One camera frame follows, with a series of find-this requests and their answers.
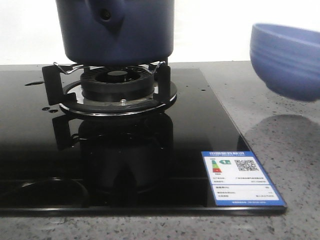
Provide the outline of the dark blue cooking pot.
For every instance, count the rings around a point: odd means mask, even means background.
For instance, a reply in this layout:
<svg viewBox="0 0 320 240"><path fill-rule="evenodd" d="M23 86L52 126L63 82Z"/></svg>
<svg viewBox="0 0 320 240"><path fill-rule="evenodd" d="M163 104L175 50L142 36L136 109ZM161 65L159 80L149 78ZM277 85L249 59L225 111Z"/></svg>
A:
<svg viewBox="0 0 320 240"><path fill-rule="evenodd" d="M139 65L174 49L173 0L57 0L65 55L90 66Z"/></svg>

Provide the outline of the blue energy label sticker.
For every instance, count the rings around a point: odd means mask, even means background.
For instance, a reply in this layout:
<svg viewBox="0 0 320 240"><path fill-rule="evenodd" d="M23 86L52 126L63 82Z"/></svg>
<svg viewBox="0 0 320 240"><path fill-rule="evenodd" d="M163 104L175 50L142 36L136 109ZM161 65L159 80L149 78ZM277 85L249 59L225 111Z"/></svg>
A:
<svg viewBox="0 0 320 240"><path fill-rule="evenodd" d="M284 207L285 201L251 151L203 151L217 206Z"/></svg>

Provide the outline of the light blue ribbed bowl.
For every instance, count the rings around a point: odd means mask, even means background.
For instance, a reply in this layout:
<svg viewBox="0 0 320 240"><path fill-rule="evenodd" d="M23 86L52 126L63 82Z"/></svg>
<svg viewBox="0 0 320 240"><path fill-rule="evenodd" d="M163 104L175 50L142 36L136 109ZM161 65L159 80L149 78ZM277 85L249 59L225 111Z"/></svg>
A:
<svg viewBox="0 0 320 240"><path fill-rule="evenodd" d="M273 92L297 101L320 99L320 33L303 28L255 23L250 62Z"/></svg>

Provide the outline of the black metal pot support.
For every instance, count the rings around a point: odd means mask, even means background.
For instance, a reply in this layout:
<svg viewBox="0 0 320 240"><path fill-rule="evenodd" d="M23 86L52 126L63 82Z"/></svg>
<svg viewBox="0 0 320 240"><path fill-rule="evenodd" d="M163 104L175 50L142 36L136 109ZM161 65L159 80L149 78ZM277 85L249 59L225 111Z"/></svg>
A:
<svg viewBox="0 0 320 240"><path fill-rule="evenodd" d="M177 87L165 61L157 65L52 65L42 68L48 104L88 117L128 116L171 107Z"/></svg>

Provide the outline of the black glass gas stove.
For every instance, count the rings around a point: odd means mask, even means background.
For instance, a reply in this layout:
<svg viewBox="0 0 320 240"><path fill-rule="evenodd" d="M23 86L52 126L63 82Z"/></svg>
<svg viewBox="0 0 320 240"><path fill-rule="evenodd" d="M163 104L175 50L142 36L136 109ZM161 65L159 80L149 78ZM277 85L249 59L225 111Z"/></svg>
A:
<svg viewBox="0 0 320 240"><path fill-rule="evenodd" d="M286 204L215 204L202 152L251 149L198 69L171 78L178 94L167 110L81 119L48 105L39 70L2 70L0 214L284 213Z"/></svg>

